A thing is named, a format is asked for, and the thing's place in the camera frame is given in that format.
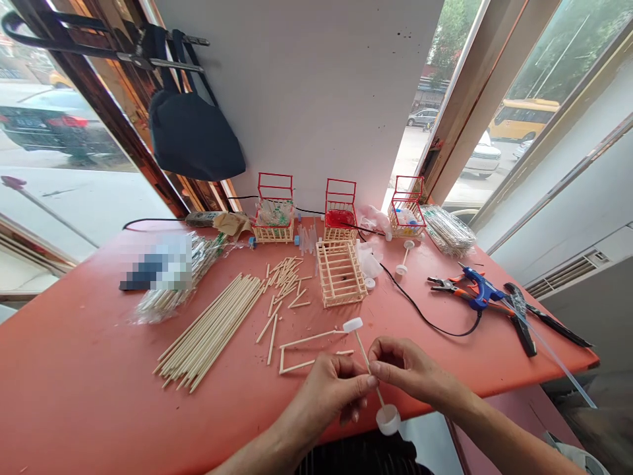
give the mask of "blue glue gun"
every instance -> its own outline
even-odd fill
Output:
[[[482,311],[488,306],[488,302],[490,302],[491,300],[499,301],[506,297],[506,294],[503,291],[497,290],[488,280],[486,280],[484,276],[480,275],[476,270],[465,266],[462,263],[458,264],[464,271],[464,275],[468,279],[472,280],[474,284],[477,284],[477,287],[479,289],[477,297],[468,302],[468,305],[470,305],[473,310]]]

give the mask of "red tabletop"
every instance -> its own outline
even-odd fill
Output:
[[[309,368],[278,375],[280,352],[266,366],[270,333],[255,340],[266,322],[269,290],[253,308],[195,393],[161,389],[153,376],[156,358],[226,287],[238,272],[263,278],[284,257],[298,255],[292,244],[264,244],[234,249],[203,278],[190,304],[176,318],[158,325],[131,325],[142,292],[118,290],[121,273],[129,270],[129,254],[157,232],[186,232],[169,222],[136,223],[143,232],[127,230],[101,248],[42,295],[0,325],[0,473],[18,474],[196,474],[228,458],[282,412]],[[208,235],[213,230],[201,230]],[[379,243],[383,263],[394,271],[404,257],[403,239]],[[501,287],[512,280],[481,250],[464,263],[485,270]],[[461,299],[431,292],[428,276],[447,278],[460,273],[455,260],[442,255],[427,238],[407,258],[409,272],[400,282],[434,324],[453,333],[475,320]],[[308,254],[299,275],[315,273]],[[440,365],[455,373],[480,396],[541,383],[563,375],[538,343],[539,354],[526,357],[507,317],[484,312],[479,328],[465,338],[452,338],[424,323],[385,274],[362,303],[323,309],[318,279],[304,280],[309,290],[301,301],[311,305],[287,309],[285,300],[277,325],[276,346],[342,327],[362,316],[359,331],[369,347],[379,335],[406,336]],[[527,293],[528,302],[543,309]],[[532,325],[545,337],[572,371],[597,363],[598,357],[554,333],[538,319]],[[313,359],[316,352],[356,350],[354,338],[312,341],[286,352],[286,367]],[[386,402],[395,404],[403,419],[431,408],[383,385]],[[378,400],[372,396],[358,424],[331,426],[323,441],[376,428]]]

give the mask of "red wire frame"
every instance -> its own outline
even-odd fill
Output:
[[[286,177],[286,178],[290,178],[290,186],[289,187],[278,187],[278,186],[272,186],[272,185],[263,185],[262,184],[262,178],[264,176],[280,176],[280,177]],[[288,197],[284,197],[284,198],[279,198],[279,197],[274,197],[274,196],[264,196],[264,194],[262,193],[262,188],[266,189],[266,188],[274,188],[274,189],[287,189],[290,190],[290,198]],[[269,174],[269,173],[264,173],[264,172],[259,172],[259,179],[257,180],[257,191],[259,192],[259,199],[264,200],[264,199],[268,199],[268,200],[281,200],[281,201],[294,201],[294,195],[292,193],[292,175],[280,175],[280,174]],[[255,214],[255,223],[257,223],[259,219],[259,209],[257,210],[257,213]],[[256,228],[283,228],[286,229],[288,228],[290,225],[288,226],[259,226],[257,224],[253,224],[253,226],[255,226]]]
[[[400,178],[411,178],[413,181],[419,181],[420,182],[420,191],[419,192],[409,192],[409,191],[398,191],[398,180]],[[399,226],[405,226],[407,228],[420,228],[422,226],[426,226],[427,225],[427,221],[424,219],[424,214],[422,213],[422,208],[420,208],[420,198],[422,197],[422,192],[424,190],[424,177],[418,177],[418,176],[408,176],[408,175],[397,175],[396,176],[396,189],[394,190],[394,196],[391,198],[391,208],[392,211],[394,213],[394,216],[397,216],[396,214],[396,201],[399,203],[415,203],[417,210],[420,213],[420,216],[422,216],[422,224],[399,224]],[[396,195],[403,195],[402,198],[396,197]]]
[[[338,193],[335,191],[330,191],[330,182],[335,181],[337,183],[350,183],[354,185],[353,193]],[[339,195],[339,196],[347,196],[351,197],[351,201],[335,201],[330,199],[330,195]],[[356,201],[356,182],[348,181],[348,180],[339,180],[336,178],[328,178],[328,184],[325,188],[325,212],[328,212],[331,208],[328,206],[330,203],[336,203],[338,205],[351,205],[351,212],[354,215],[354,224],[356,224],[356,208],[354,207],[354,202]],[[349,229],[349,226],[341,225],[341,226],[332,226],[329,225],[329,228],[338,228],[338,229]]]

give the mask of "black bag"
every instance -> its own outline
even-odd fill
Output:
[[[156,54],[167,59],[166,32],[155,27]],[[186,63],[183,48],[184,33],[172,32],[169,49],[174,61]],[[200,65],[191,44],[185,44],[191,62]],[[231,126],[218,107],[211,86],[204,74],[202,83],[213,105],[202,99],[196,90],[191,72],[186,71],[193,92],[180,93],[183,72],[176,70],[180,90],[168,68],[161,68],[164,89],[152,97],[150,130],[154,156],[158,165],[170,172],[205,181],[219,181],[234,177],[246,170],[244,156]]]

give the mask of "yellow bus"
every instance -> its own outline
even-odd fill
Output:
[[[534,140],[560,109],[556,101],[545,99],[504,99],[490,122],[494,139]]]

